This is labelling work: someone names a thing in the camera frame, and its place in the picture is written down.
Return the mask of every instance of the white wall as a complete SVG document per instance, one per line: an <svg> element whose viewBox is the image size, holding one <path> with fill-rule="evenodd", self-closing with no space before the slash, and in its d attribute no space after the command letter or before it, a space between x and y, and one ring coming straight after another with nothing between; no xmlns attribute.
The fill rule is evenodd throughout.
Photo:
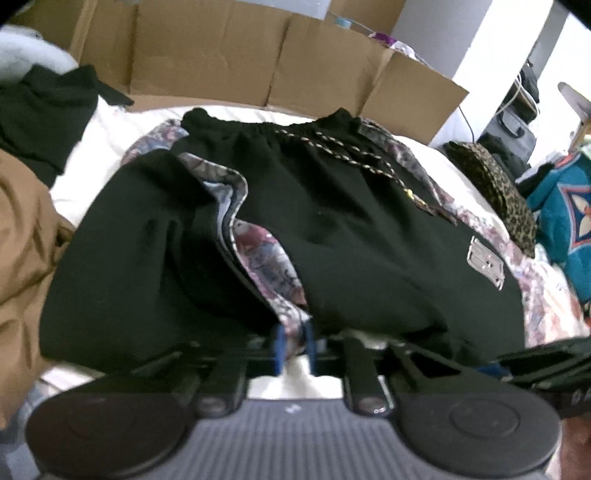
<svg viewBox="0 0 591 480"><path fill-rule="evenodd" d="M462 110L476 138L490 122L525 63L552 4L553 0L493 0L453 76L458 85L470 92Z"/></svg>
<svg viewBox="0 0 591 480"><path fill-rule="evenodd" d="M558 42L540 79L540 116L532 127L538 136L530 164L539 164L554 150L566 150L570 134L579 126L579 116L558 91L558 83L566 82L591 99L591 63L589 58L591 31L576 17L569 15Z"/></svg>
<svg viewBox="0 0 591 480"><path fill-rule="evenodd" d="M410 45L438 72L452 78L492 2L407 0L392 36Z"/></svg>

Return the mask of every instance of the brown jacket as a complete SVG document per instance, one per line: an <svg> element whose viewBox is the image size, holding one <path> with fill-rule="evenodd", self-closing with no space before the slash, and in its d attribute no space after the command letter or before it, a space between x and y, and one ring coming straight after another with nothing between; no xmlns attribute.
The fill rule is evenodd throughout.
<svg viewBox="0 0 591 480"><path fill-rule="evenodd" d="M0 150L0 429L50 366L39 350L39 318L72 234L47 187Z"/></svg>

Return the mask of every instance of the metal tag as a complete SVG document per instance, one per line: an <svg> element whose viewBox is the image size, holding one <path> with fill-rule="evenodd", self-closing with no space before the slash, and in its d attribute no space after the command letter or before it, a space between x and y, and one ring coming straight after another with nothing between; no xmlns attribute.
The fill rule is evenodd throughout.
<svg viewBox="0 0 591 480"><path fill-rule="evenodd" d="M468 265L502 290L505 284L505 263L475 236L470 241L467 260Z"/></svg>

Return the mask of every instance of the black bag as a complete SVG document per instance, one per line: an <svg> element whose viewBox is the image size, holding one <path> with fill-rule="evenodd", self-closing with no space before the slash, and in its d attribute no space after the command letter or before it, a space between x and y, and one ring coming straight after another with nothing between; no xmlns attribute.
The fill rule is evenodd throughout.
<svg viewBox="0 0 591 480"><path fill-rule="evenodd" d="M538 79L535 76L534 70L529 62L523 65L520 71L521 84L523 88L531 95L532 100L535 103L540 102L540 91L538 90ZM523 92L520 92L517 97L515 96L515 90L518 87L513 83L509 92L503 100L503 105L511 102L511 108L526 124L532 123L538 116L538 110L535 105L532 104L531 100L528 100Z"/></svg>
<svg viewBox="0 0 591 480"><path fill-rule="evenodd" d="M528 169L536 141L527 124L509 107L491 120L478 143L497 161L500 158L515 180Z"/></svg>

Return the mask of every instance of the bed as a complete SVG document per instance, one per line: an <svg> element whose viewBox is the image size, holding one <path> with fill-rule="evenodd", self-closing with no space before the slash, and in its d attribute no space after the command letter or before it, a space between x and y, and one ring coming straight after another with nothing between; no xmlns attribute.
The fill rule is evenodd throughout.
<svg viewBox="0 0 591 480"><path fill-rule="evenodd" d="M94 198L118 169L122 156L134 141L165 120L181 119L184 113L193 107L128 112L120 107L109 106L99 98L97 110L82 140L72 151L65 174L58 177L50 191L58 213L74 226L79 225ZM207 105L204 108L211 116L224 120L273 122L280 125L310 121L309 118L254 108L222 105ZM443 154L409 138L397 138L412 149L421 165L444 191L452 194L458 203L474 215L486 218L497 226L508 240L508 232L490 205ZM577 312L574 305L576 302L573 301L562 272L547 263L542 251L538 252L536 262L546 275L544 298L552 306L553 314L546 315L538 324L531 326L536 329L535 342L549 343L561 338L588 335L589 330ZM379 346L379 339L365 337L364 341L369 346ZM75 365L58 365L46 372L35 386L26 410L30 411L43 398L88 382L98 375L100 373ZM306 359L298 358L288 363L280 377L261 377L253 380L249 396L266 399L340 398L342 386L337 378L311 376ZM31 460L27 452L21 452L20 455L29 455L27 461ZM30 474L23 473L22 476L15 477L15 480L30 478Z"/></svg>

